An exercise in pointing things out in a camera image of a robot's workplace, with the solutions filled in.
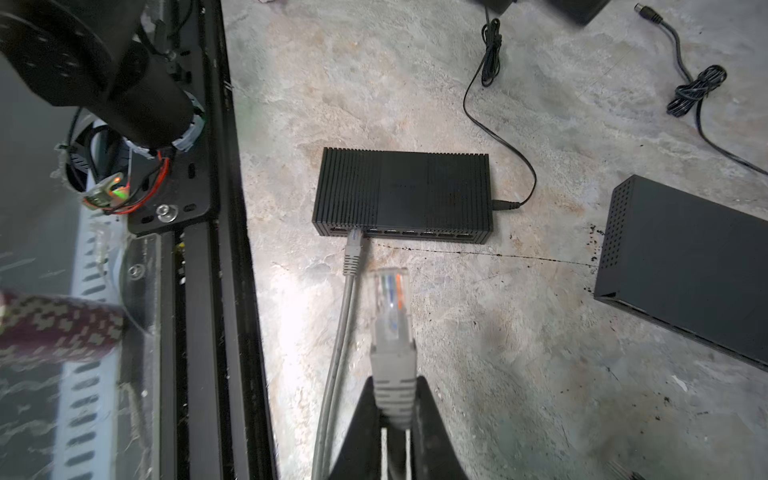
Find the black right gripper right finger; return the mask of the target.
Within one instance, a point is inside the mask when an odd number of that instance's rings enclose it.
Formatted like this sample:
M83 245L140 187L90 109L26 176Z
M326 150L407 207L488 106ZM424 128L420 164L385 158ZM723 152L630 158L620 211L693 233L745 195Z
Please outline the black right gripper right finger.
M410 454L413 479L468 479L424 376L416 379Z

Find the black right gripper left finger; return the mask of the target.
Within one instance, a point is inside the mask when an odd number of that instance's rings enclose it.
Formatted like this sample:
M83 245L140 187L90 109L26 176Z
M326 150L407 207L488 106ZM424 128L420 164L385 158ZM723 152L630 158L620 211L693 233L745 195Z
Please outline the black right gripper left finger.
M381 478L381 414L373 378L362 389L339 455L328 478L378 480Z

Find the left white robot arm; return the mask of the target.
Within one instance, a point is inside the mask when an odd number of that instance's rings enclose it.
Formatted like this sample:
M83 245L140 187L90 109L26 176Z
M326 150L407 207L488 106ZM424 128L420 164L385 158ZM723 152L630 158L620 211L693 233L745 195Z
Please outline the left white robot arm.
M135 40L142 1L4 1L1 51L53 106L77 106L133 145L188 151L204 119L150 50Z

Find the small black ribbed switch box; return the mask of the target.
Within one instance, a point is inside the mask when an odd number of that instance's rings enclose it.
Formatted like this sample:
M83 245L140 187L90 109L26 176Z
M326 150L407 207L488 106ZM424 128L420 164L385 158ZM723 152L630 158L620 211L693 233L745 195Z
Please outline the small black ribbed switch box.
M489 156L326 148L312 223L322 236L483 244L493 232Z

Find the black wall power adapter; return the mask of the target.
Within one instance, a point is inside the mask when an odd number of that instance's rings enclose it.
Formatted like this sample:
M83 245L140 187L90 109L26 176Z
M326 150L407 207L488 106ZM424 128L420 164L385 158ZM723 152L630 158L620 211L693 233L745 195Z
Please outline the black wall power adapter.
M588 25L610 0L547 0L565 19L578 26Z

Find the black power adapter with plug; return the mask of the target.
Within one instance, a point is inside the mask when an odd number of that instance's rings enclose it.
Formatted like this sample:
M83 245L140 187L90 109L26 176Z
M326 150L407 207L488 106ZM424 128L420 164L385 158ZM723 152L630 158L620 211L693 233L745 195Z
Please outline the black power adapter with plug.
M492 201L494 211L514 211L531 201L536 193L539 177L530 158L518 145L519 139L509 137L511 130L507 122L511 120L511 115L502 113L503 108L507 106L507 98L497 85L502 73L504 54L500 14L492 8L491 1L477 1L477 4L483 14L483 24L480 26L482 51L478 65L462 94L461 109L475 127L506 149L530 174L531 186L526 193L518 193L515 200Z

